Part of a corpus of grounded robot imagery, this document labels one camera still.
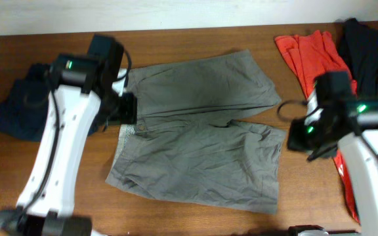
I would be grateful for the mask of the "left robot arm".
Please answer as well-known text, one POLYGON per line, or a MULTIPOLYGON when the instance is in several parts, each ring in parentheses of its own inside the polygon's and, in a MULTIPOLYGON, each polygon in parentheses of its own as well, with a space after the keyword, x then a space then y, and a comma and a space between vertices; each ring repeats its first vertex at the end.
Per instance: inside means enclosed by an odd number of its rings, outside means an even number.
POLYGON ((137 121, 137 98, 118 93, 126 83, 119 73, 130 54, 115 38, 96 34, 85 55, 60 54, 45 73, 49 106, 43 137, 30 177, 15 208, 0 210, 0 231, 7 235, 95 236, 89 216, 74 215, 75 183, 92 125, 111 118, 137 121))

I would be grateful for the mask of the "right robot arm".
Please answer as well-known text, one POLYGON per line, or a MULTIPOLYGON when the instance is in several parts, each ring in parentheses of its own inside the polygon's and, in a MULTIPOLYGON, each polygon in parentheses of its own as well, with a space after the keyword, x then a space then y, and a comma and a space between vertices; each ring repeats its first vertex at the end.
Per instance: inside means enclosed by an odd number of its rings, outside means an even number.
POLYGON ((314 80, 304 117, 292 119, 287 147, 308 161, 340 152, 348 170, 361 235, 378 235, 378 100, 357 98, 348 73, 314 80))

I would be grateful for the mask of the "grey shorts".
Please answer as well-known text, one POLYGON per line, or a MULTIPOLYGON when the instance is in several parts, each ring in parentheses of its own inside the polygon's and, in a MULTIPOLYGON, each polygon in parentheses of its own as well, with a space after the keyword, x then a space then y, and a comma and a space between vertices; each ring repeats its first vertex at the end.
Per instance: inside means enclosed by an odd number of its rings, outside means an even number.
POLYGON ((285 132, 248 117, 280 103, 248 50, 131 70, 137 121, 123 125, 106 183, 162 201, 273 214, 285 132))

